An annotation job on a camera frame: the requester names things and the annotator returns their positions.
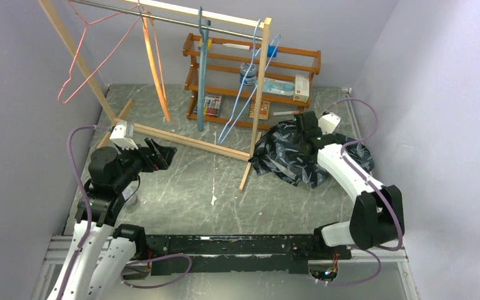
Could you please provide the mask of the dark patterned shorts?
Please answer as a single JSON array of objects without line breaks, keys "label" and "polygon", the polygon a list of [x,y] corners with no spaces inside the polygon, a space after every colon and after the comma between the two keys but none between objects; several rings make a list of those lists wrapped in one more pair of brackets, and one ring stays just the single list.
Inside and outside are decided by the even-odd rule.
[{"label": "dark patterned shorts", "polygon": [[[297,133],[294,121],[281,121],[263,134],[256,143],[253,156],[249,159],[257,175],[274,173],[284,182],[297,186],[301,181],[314,189],[332,176],[307,154],[299,150],[299,144],[293,143]],[[333,133],[336,144],[352,143],[346,152],[364,170],[370,173],[374,169],[374,159],[363,143],[338,132]]]}]

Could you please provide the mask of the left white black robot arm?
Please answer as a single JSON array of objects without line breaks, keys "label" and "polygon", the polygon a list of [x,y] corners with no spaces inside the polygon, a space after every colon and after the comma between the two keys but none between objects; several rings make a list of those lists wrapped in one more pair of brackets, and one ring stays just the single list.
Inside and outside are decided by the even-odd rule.
[{"label": "left white black robot arm", "polygon": [[130,260],[150,250],[143,227],[117,224],[124,190],[141,173],[167,170],[177,149],[151,138],[134,149],[100,147],[91,154],[87,199],[77,206],[71,247],[49,299],[102,299]]}]

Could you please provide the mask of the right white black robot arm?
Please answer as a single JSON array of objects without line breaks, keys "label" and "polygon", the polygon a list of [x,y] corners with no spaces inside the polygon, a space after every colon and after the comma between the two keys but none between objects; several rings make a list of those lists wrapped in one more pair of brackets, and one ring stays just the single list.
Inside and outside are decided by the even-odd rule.
[{"label": "right white black robot arm", "polygon": [[328,258],[336,246],[360,249],[401,241],[404,235],[403,195],[368,174],[339,144],[334,133],[340,117],[312,111],[294,115],[299,150],[326,170],[347,192],[353,203],[351,218],[319,227],[312,242],[313,253]]}]

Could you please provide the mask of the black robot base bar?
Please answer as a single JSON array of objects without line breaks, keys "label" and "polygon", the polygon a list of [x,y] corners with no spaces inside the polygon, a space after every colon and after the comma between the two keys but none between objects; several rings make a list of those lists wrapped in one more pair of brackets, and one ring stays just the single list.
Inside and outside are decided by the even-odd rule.
[{"label": "black robot base bar", "polygon": [[236,236],[148,235],[126,278],[190,273],[270,272],[309,274],[314,261],[348,260],[346,246],[327,247],[313,234]]}]

